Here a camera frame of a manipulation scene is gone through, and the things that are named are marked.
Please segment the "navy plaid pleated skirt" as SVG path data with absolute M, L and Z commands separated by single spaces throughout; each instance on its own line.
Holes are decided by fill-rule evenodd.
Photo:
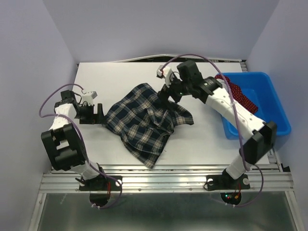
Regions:
M 182 106 L 166 109 L 147 83 L 135 86 L 111 106 L 104 120 L 105 127 L 147 168 L 155 166 L 176 126 L 194 124 L 192 114 Z

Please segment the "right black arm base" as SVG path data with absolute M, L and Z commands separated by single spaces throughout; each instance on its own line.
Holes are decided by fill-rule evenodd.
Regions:
M 227 205 L 237 206 L 242 199 L 242 190 L 250 189 L 248 176 L 243 174 L 237 180 L 227 175 L 207 175 L 203 188 L 208 191 L 221 191 L 221 201 Z

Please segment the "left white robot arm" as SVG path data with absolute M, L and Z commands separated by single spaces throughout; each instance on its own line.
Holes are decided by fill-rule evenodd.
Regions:
M 95 105 L 94 91 L 81 92 L 78 102 L 71 90 L 61 92 L 61 100 L 54 105 L 51 127 L 41 134 L 41 140 L 52 167 L 55 170 L 73 171 L 83 190 L 101 190 L 107 185 L 107 177 L 99 164 L 90 161 L 81 132 L 74 120 L 82 125 L 103 123 L 103 106 Z

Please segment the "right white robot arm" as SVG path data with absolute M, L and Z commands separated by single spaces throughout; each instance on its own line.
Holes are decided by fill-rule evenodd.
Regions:
M 185 61 L 179 64 L 177 69 L 179 78 L 166 65 L 160 66 L 156 72 L 158 78 L 165 80 L 158 93 L 163 104 L 169 109 L 175 109 L 182 96 L 191 95 L 210 106 L 238 130 L 239 155 L 221 176 L 222 184 L 232 188 L 239 182 L 240 176 L 273 148 L 277 125 L 273 121 L 265 122 L 250 113 L 234 99 L 227 85 L 223 86 L 214 77 L 203 78 L 194 61 Z

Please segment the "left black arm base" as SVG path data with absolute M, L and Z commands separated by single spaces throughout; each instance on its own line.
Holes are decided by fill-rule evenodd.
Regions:
M 122 176 L 98 175 L 97 177 L 84 180 L 82 177 L 75 178 L 79 183 L 79 191 L 89 192 L 91 207 L 107 209 L 114 207 L 122 194 Z

